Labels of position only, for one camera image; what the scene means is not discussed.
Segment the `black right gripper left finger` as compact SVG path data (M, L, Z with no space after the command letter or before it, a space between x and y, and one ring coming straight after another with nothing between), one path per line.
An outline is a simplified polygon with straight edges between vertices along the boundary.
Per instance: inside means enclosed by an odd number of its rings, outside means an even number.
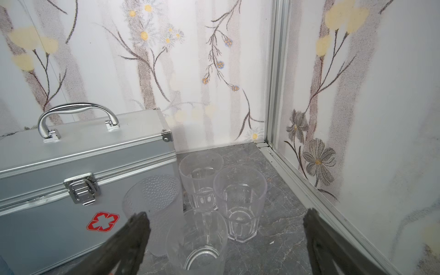
M143 262L151 234L146 212L133 215L102 246L67 272L69 275L135 275Z

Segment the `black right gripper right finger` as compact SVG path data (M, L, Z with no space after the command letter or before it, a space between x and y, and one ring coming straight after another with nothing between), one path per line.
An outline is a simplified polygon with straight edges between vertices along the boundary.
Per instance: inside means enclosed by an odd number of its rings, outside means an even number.
M386 274L326 223L316 209L307 210L303 226L314 275Z

